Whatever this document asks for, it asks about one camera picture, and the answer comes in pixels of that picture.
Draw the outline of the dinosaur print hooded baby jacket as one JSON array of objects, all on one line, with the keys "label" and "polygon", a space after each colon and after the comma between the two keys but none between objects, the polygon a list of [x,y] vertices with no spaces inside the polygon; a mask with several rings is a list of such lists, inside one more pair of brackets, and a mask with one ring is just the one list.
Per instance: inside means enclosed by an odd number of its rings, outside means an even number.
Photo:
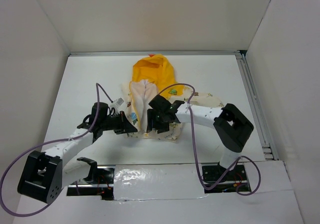
[{"label": "dinosaur print hooded baby jacket", "polygon": [[161,54],[139,60],[132,70],[131,81],[121,86],[126,118],[137,129],[134,133],[128,133],[128,138],[175,142],[183,128],[173,113],[179,104],[190,102],[192,107],[224,106],[211,93],[194,92],[192,87],[178,84],[174,67]]}]

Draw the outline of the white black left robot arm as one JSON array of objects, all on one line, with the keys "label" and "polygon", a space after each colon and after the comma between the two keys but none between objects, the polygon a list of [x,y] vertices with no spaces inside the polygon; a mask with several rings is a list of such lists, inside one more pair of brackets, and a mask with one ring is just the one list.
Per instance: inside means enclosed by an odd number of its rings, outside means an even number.
[{"label": "white black left robot arm", "polygon": [[94,103],[91,113],[65,141],[44,152],[32,151],[26,160],[18,183],[18,193],[51,204],[65,186],[83,179],[94,183],[98,179],[98,164],[87,157],[79,157],[74,167],[66,168],[79,152],[91,146],[105,131],[115,134],[137,132],[124,111],[116,112],[108,104]]}]

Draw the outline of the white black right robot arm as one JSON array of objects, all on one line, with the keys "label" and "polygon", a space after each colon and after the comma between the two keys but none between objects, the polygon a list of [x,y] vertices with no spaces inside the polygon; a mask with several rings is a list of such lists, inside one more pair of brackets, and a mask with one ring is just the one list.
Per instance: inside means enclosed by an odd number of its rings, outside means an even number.
[{"label": "white black right robot arm", "polygon": [[253,124],[233,104],[224,107],[205,107],[176,100],[170,103],[161,95],[156,95],[147,110],[147,132],[169,131],[170,124],[192,123],[214,129],[225,149],[219,161],[220,178],[229,180],[235,175],[232,165],[254,130]]}]

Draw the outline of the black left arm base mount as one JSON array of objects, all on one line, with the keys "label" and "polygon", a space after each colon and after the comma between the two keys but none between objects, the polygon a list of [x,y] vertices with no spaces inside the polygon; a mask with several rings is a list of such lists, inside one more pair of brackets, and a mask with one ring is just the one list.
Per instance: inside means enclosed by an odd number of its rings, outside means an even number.
[{"label": "black left arm base mount", "polygon": [[96,161],[80,157],[65,171],[67,177],[77,175],[67,186],[67,196],[99,196],[102,200],[114,199],[115,166],[99,165]]}]

